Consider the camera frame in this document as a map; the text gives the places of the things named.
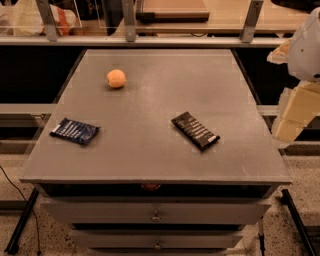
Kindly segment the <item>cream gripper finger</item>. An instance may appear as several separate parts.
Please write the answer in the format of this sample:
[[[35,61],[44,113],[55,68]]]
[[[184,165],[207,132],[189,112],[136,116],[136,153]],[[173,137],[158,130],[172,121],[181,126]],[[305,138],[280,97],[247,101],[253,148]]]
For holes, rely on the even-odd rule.
[[[273,144],[283,149],[292,144],[320,113],[320,83],[300,81],[280,95],[271,133]]]

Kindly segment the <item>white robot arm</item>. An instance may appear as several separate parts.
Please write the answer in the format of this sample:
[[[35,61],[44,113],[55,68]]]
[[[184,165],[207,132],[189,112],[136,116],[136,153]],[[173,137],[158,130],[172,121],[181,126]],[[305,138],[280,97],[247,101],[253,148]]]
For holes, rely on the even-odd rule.
[[[320,8],[314,9],[294,35],[269,53],[267,60],[288,66],[299,83],[280,95],[271,133],[274,145],[292,144],[320,113]]]

